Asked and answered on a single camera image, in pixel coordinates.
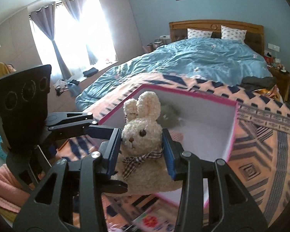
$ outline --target pillow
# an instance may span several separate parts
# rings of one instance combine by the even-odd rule
[[[221,39],[238,40],[244,42],[247,30],[233,29],[221,26]]]
[[[207,31],[200,31],[200,30],[194,30],[194,29],[187,29],[187,35],[188,39],[194,38],[194,37],[211,37],[213,32],[207,32]]]

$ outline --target nightstand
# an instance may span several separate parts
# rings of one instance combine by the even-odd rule
[[[290,87],[290,76],[289,72],[283,73],[277,70],[275,67],[268,69],[272,73],[273,77],[277,78],[277,87],[279,93],[284,101],[288,100],[289,87]]]

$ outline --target white box with pink edge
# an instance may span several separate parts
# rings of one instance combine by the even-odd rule
[[[124,102],[138,99],[145,91],[153,91],[161,102],[167,102],[180,111],[180,122],[169,129],[180,136],[185,151],[190,151],[200,159],[215,161],[222,158],[229,161],[234,141],[237,120],[237,102],[197,90],[182,91],[157,85],[141,85],[111,110],[100,121],[100,125],[123,128],[125,115]],[[208,203],[208,185],[203,181],[204,206]],[[156,193],[160,198],[179,205],[181,189]]]

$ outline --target wooden headboard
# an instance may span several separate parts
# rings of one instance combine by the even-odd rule
[[[229,28],[247,30],[245,43],[260,55],[264,55],[264,32],[263,26],[228,20],[192,20],[170,22],[170,36],[172,42],[187,38],[187,29],[213,31],[212,38],[221,38],[221,25]]]

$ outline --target checkered bow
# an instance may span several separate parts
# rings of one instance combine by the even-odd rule
[[[127,179],[136,168],[138,168],[142,163],[144,163],[146,159],[151,159],[151,160],[159,159],[162,157],[162,154],[163,154],[163,149],[159,151],[153,151],[139,157],[133,157],[133,156],[126,157],[123,161],[125,164],[127,164],[123,171],[124,179]]]

